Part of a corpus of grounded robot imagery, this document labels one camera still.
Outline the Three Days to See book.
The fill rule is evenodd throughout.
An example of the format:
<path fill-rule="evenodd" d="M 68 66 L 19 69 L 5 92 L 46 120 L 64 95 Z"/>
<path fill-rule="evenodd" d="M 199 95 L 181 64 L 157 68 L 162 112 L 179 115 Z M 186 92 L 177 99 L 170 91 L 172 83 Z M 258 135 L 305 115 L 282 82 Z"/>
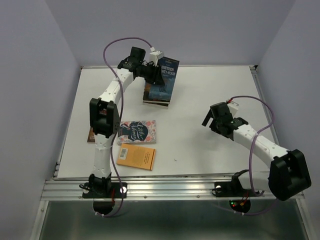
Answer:
<path fill-rule="evenodd" d="M 169 103 L 172 94 L 167 91 L 165 85 L 145 83 L 142 100 L 144 102 Z"/>

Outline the Nineteen Eighty-Four blue book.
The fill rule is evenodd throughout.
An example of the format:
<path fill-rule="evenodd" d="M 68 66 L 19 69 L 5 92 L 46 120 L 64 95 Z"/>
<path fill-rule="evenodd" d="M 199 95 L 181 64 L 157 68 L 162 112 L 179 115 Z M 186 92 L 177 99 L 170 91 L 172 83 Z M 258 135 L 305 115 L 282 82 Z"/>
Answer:
<path fill-rule="evenodd" d="M 158 64 L 160 65 L 161 76 L 166 90 L 172 96 L 180 61 L 164 56 L 158 61 Z"/>

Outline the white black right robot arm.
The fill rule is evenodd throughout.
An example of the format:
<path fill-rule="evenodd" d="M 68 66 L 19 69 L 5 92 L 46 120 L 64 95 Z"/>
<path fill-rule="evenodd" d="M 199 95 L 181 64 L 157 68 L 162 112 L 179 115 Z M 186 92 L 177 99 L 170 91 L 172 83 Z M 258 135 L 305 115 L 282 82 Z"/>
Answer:
<path fill-rule="evenodd" d="M 211 105 L 202 125 L 250 151 L 267 167 L 267 172 L 253 172 L 251 168 L 233 174 L 230 181 L 220 181 L 213 189 L 217 197 L 257 196 L 272 193 L 286 201 L 312 185 L 304 154 L 281 147 L 256 130 L 243 118 L 235 117 L 238 105 L 220 102 Z"/>

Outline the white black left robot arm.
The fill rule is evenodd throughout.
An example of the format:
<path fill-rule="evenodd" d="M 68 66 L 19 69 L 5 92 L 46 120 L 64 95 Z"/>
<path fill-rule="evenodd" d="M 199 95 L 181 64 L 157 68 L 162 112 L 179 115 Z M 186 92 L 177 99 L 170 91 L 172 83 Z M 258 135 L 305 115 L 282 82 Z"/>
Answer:
<path fill-rule="evenodd" d="M 95 152 L 93 170 L 88 181 L 80 185 L 85 199 L 109 198 L 118 184 L 112 183 L 112 146 L 121 122 L 118 104 L 124 103 L 124 92 L 136 79 L 143 78 L 149 84 L 164 84 L 160 59 L 162 51 L 151 47 L 149 61 L 146 51 L 132 47 L 130 54 L 114 69 L 114 79 L 106 90 L 89 102 L 89 124 L 94 134 Z"/>

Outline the brown book under left arm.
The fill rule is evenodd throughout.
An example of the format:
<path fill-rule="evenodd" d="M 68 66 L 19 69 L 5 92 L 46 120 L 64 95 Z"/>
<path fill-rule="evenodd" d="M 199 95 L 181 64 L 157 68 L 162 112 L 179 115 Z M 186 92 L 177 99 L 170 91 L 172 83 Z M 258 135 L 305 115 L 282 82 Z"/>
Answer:
<path fill-rule="evenodd" d="M 94 134 L 93 128 L 91 127 L 88 133 L 87 143 L 94 143 L 94 142 L 95 142 L 95 134 Z"/>

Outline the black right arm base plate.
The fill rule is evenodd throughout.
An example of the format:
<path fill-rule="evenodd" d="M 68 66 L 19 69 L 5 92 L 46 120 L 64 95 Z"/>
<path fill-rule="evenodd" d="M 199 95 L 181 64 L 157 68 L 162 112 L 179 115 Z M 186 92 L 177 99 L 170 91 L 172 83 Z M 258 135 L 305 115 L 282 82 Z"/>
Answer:
<path fill-rule="evenodd" d="M 231 181 L 216 182 L 211 193 L 218 198 L 255 197 L 258 194 L 252 190 L 244 189 L 240 183 L 232 183 Z"/>

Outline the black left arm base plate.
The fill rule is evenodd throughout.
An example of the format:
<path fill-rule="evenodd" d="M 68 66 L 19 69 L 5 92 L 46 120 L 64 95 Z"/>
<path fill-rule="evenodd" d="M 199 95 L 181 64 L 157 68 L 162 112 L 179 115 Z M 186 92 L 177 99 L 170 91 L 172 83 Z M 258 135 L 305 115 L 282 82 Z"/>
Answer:
<path fill-rule="evenodd" d="M 108 190 L 103 188 L 89 187 L 89 183 L 80 184 L 82 198 L 84 199 L 121 199 L 127 197 L 127 183 L 123 182 L 122 187 L 119 182 L 112 182 Z"/>

